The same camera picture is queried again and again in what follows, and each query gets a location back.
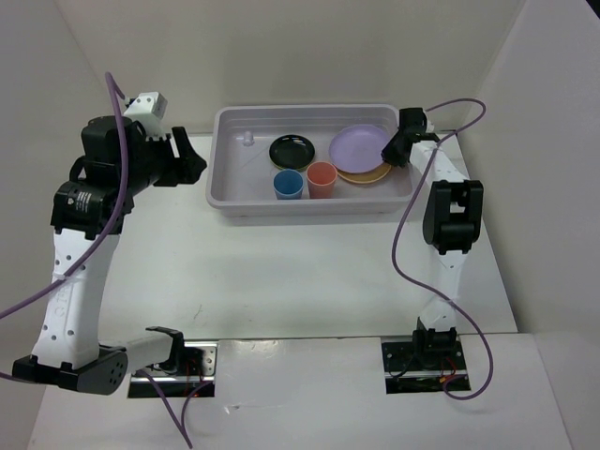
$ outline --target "small white object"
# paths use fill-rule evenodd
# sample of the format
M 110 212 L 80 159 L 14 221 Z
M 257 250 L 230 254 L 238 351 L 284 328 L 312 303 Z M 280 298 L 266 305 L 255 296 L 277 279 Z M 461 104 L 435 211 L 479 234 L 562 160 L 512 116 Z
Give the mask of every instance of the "small white object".
M 81 368 L 98 359 L 98 319 L 118 235 L 108 235 L 96 252 L 57 290 L 50 294 L 46 317 L 32 351 L 43 366 L 60 368 L 70 363 Z M 65 272 L 90 247 L 84 232 L 64 229 L 54 235 L 52 281 Z
M 254 145 L 254 135 L 252 134 L 252 131 L 248 130 L 244 132 L 244 140 L 242 141 L 242 144 L 245 147 Z
M 159 92 L 144 92 L 129 105 L 124 116 L 142 124 L 146 136 L 152 139 L 166 139 L 160 121 L 167 110 L 167 99 Z
M 427 330 L 434 329 L 441 333 L 457 326 L 457 314 L 454 309 L 441 298 L 432 298 L 419 314 L 421 323 Z

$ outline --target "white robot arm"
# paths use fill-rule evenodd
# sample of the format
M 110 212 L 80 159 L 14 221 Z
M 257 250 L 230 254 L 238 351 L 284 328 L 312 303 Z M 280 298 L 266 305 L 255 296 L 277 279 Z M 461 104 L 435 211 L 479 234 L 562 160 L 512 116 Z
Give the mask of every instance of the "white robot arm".
M 382 150 L 383 159 L 395 166 L 411 163 L 425 173 L 438 137 L 421 108 L 399 111 L 398 132 Z M 469 180 L 440 148 L 429 172 L 427 209 L 423 235 L 431 245 L 435 287 L 458 302 L 462 267 L 472 244 L 479 238 L 483 206 L 483 185 Z M 419 315 L 418 346 L 447 351 L 456 341 L 456 313 L 451 305 L 434 295 Z
M 420 173 L 425 172 L 434 147 L 435 142 L 419 142 L 412 146 L 410 162 Z M 431 189 L 433 183 L 439 181 L 462 183 L 465 180 L 467 180 L 467 177 L 456 168 L 440 148 L 427 174 L 427 187 Z M 435 287 L 448 295 L 454 302 L 457 302 L 460 274 L 467 260 L 467 253 L 463 253 L 462 250 L 448 250 L 444 255 L 441 255 L 435 247 L 430 247 L 429 250 L 431 252 L 432 272 L 436 280 Z M 427 330 L 434 329 L 437 332 L 447 332 L 457 326 L 455 310 L 437 295 L 427 302 L 423 311 L 419 314 L 419 320 Z
M 128 373 L 153 364 L 176 371 L 186 357 L 195 356 L 188 354 L 182 333 L 163 327 L 146 328 L 139 338 L 123 345 L 98 344 L 104 285 L 133 197 L 151 185 L 194 184 L 206 168 L 182 127 L 172 129 L 179 152 L 179 157 L 174 156 L 171 135 L 160 124 L 166 103 L 155 92 L 140 94 L 129 104 L 124 114 L 129 176 L 122 216 L 96 252 L 50 294 L 37 343 L 30 355 L 15 361 L 14 377 L 109 395 Z M 85 156 L 77 159 L 69 181 L 54 196 L 53 280 L 65 278 L 72 262 L 98 238 L 114 209 L 121 163 L 116 137 L 113 116 L 97 117 L 82 131 Z

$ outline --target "black plate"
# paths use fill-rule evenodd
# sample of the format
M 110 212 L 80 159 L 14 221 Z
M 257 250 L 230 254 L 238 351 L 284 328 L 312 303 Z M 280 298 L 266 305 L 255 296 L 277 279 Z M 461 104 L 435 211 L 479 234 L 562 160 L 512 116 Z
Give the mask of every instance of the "black plate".
M 271 144 L 269 157 L 273 164 L 282 169 L 302 171 L 315 158 L 315 147 L 307 138 L 288 134 Z

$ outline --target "orange cup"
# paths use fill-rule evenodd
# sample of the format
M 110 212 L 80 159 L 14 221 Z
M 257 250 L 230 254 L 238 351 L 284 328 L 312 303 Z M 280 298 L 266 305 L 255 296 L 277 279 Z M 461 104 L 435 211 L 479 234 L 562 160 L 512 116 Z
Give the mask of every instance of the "orange cup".
M 338 179 L 338 169 L 330 162 L 317 161 L 308 166 L 308 194 L 311 199 L 330 199 Z

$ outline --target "white table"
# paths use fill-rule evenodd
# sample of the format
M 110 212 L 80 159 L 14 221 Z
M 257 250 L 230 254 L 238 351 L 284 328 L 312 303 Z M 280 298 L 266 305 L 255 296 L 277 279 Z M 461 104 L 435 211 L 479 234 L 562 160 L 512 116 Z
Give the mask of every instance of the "white table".
M 210 138 L 192 140 L 208 157 Z M 445 147 L 462 169 L 456 140 Z M 496 374 L 486 394 L 386 395 L 380 340 L 409 335 L 428 300 L 390 263 L 399 215 L 226 219 L 198 186 L 136 198 L 102 306 L 100 336 L 151 324 L 221 341 L 214 398 L 193 401 L 187 428 L 203 449 L 568 449 L 531 336 L 517 329 L 485 227 L 464 268 L 460 303 L 489 336 Z M 399 261 L 434 281 L 419 215 Z M 473 330 L 464 322 L 461 333 Z M 352 339 L 278 340 L 363 336 Z M 477 336 L 463 336 L 473 387 L 487 373 Z M 176 411 L 182 399 L 172 399 Z M 186 448 L 157 399 L 49 387 L 30 447 Z
M 191 141 L 209 157 L 210 137 Z M 456 139 L 444 151 L 464 169 Z M 195 186 L 149 188 L 135 198 L 107 282 L 102 339 L 132 338 L 149 325 L 204 339 L 412 332 L 429 294 L 401 279 L 390 262 L 400 213 L 226 219 L 207 204 L 205 184 L 203 176 Z M 434 281 L 421 216 L 412 217 L 399 262 Z M 485 332 L 517 331 L 485 227 L 460 294 Z M 473 330 L 460 321 L 458 331 Z
M 187 430 L 196 449 L 568 450 L 535 341 L 489 337 L 496 360 L 486 393 L 386 395 L 380 340 L 221 342 L 214 398 L 196 398 Z M 478 337 L 462 339 L 471 383 L 488 362 Z M 187 449 L 158 399 L 46 389 L 29 448 Z M 183 399 L 172 398 L 177 414 Z

